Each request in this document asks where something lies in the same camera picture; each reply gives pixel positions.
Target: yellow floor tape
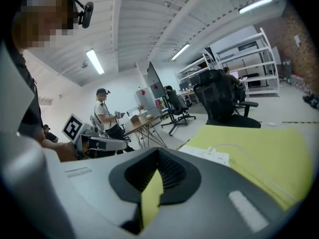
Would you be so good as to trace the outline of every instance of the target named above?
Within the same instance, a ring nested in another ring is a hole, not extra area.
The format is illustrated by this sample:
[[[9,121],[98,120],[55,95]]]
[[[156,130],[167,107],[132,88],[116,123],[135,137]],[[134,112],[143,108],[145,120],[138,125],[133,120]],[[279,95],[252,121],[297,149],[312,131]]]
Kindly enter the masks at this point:
[[[319,124],[319,121],[283,121],[283,123],[293,123],[293,124]]]

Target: mesh chair back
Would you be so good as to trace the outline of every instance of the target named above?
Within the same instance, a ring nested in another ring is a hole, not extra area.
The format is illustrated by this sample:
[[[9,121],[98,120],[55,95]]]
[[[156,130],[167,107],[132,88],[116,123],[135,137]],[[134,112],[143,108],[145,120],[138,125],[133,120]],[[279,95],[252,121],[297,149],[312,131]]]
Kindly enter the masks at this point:
[[[179,102],[175,91],[166,90],[166,93],[168,95],[169,103],[174,107],[173,113],[176,115],[182,113],[183,107],[181,106],[181,103]]]
[[[95,117],[94,114],[90,116],[90,121],[93,127],[98,129],[98,133],[103,134],[103,130],[104,130],[103,124],[99,122],[99,120]]]
[[[194,92],[203,104],[208,114],[219,122],[229,119],[234,112],[231,82],[228,76],[220,70],[207,70],[199,74],[200,84],[194,87]]]

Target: white t-shirt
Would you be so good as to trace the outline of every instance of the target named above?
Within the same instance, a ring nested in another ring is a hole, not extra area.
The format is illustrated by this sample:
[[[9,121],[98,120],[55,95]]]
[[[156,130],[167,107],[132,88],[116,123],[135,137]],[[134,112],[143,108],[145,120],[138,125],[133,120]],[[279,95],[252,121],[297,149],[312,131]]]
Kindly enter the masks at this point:
[[[96,104],[94,106],[94,114],[97,115],[104,115],[105,117],[113,117],[114,115],[111,114],[108,110],[108,108],[106,107],[106,105],[104,103],[101,103],[100,101],[96,101]],[[104,122],[102,123],[104,130],[109,130],[110,128],[114,127],[117,123],[116,123],[116,119],[112,120],[111,123],[110,122]]]

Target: computer monitor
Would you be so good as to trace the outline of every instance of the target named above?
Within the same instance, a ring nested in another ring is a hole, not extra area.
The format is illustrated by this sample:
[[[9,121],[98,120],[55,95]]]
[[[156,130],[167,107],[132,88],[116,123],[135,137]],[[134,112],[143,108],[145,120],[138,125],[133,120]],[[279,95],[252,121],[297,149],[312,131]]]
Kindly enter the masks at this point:
[[[180,88],[181,90],[188,88],[188,82],[183,82],[183,83],[181,83],[181,84],[179,85],[179,88]]]
[[[230,73],[232,76],[236,77],[237,79],[239,78],[238,76],[238,71],[234,71]]]
[[[194,75],[193,77],[190,78],[190,83],[192,86],[195,86],[196,84],[200,83],[199,75]]]
[[[161,98],[166,96],[164,87],[160,82],[160,78],[156,73],[155,68],[151,62],[148,68],[147,84],[150,87],[155,98]]]

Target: concrete floor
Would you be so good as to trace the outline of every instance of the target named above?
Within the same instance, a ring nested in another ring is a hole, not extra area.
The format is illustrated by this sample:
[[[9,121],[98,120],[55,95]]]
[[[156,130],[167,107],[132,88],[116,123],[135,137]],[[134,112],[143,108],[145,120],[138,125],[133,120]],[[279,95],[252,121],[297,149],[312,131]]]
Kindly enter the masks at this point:
[[[306,104],[303,99],[303,92],[291,87],[286,83],[281,84],[280,97],[277,96],[252,96],[250,101],[259,103],[257,108],[251,108],[249,117],[262,124],[262,128],[295,128],[299,130],[308,145],[309,154],[312,160],[313,173],[317,171],[317,163],[319,161],[319,123],[318,124],[301,124],[301,123],[283,123],[284,121],[319,121],[319,111]],[[172,126],[164,126],[160,124],[155,126],[156,131],[164,140],[168,148],[177,149],[191,139],[198,129],[207,121],[207,113],[202,104],[196,104],[189,109],[191,115],[196,116],[196,120],[188,119],[188,126],[178,126],[173,131],[173,136],[169,136],[168,132]],[[243,114],[244,110],[239,109],[239,113]],[[163,120],[161,123],[168,123],[170,120]],[[132,142],[130,146],[139,149],[140,146],[134,136],[131,135]],[[150,141],[151,146],[158,146]]]

